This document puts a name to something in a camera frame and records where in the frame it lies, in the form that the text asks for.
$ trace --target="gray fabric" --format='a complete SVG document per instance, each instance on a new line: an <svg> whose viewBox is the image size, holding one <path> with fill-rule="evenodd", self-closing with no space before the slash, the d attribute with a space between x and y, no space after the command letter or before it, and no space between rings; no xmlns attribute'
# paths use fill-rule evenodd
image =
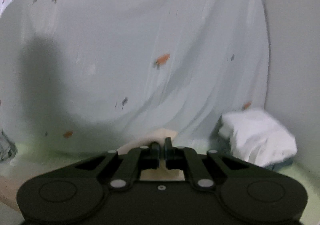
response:
<svg viewBox="0 0 320 225"><path fill-rule="evenodd" d="M2 130L0 134L0 162L14 158L17 152L15 144L10 141Z"/></svg>
<svg viewBox="0 0 320 225"><path fill-rule="evenodd" d="M270 165L266 166L265 168L277 172L280 169L287 167L287 166L290 166L292 164L293 164L293 157L290 157L288 159L285 159L281 163L270 164Z"/></svg>

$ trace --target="folded white towel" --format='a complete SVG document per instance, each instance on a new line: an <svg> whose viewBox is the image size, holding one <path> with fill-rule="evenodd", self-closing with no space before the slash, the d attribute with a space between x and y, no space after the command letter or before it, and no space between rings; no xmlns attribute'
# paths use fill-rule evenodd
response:
<svg viewBox="0 0 320 225"><path fill-rule="evenodd" d="M230 137L233 156L244 161L268 166L297 153L295 137L262 109L223 114L222 123L233 129Z"/></svg>

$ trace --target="crumpled cloth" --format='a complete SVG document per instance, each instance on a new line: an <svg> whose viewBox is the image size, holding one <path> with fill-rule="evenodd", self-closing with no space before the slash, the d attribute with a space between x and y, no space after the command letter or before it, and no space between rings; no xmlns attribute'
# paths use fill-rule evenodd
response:
<svg viewBox="0 0 320 225"><path fill-rule="evenodd" d="M0 162L11 160L17 152L18 150L15 143L13 143L2 130L0 134Z"/></svg>
<svg viewBox="0 0 320 225"><path fill-rule="evenodd" d="M263 109L248 109L222 115L219 135L230 136L234 157L266 167L292 158L297 153L295 137Z"/></svg>

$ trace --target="white fabric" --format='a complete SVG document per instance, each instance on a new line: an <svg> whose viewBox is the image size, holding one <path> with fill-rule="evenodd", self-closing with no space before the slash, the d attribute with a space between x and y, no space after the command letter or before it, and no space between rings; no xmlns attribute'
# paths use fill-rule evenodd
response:
<svg viewBox="0 0 320 225"><path fill-rule="evenodd" d="M222 112L264 104L261 0L4 0L1 10L0 122L15 142L99 152L163 127L205 150Z"/></svg>
<svg viewBox="0 0 320 225"><path fill-rule="evenodd" d="M228 124L222 125L222 127L219 129L219 136L224 138L225 140L229 140L232 136L233 129L229 127Z"/></svg>
<svg viewBox="0 0 320 225"><path fill-rule="evenodd" d="M262 109L223 114L222 123L233 129L233 156L244 161L268 166L297 153L295 137Z"/></svg>

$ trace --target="screw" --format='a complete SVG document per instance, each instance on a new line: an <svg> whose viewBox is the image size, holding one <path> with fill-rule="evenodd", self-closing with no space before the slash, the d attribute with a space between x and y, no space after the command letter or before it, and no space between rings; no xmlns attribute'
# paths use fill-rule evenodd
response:
<svg viewBox="0 0 320 225"><path fill-rule="evenodd" d="M167 189L167 187L165 185L159 185L158 186L158 190L159 191L164 191L165 189Z"/></svg>
<svg viewBox="0 0 320 225"><path fill-rule="evenodd" d="M121 179L115 179L110 182L110 185L114 188L123 188L127 185L126 181Z"/></svg>
<svg viewBox="0 0 320 225"><path fill-rule="evenodd" d="M201 179L198 181L198 185L200 187L211 187L212 185L214 185L214 182L211 179Z"/></svg>

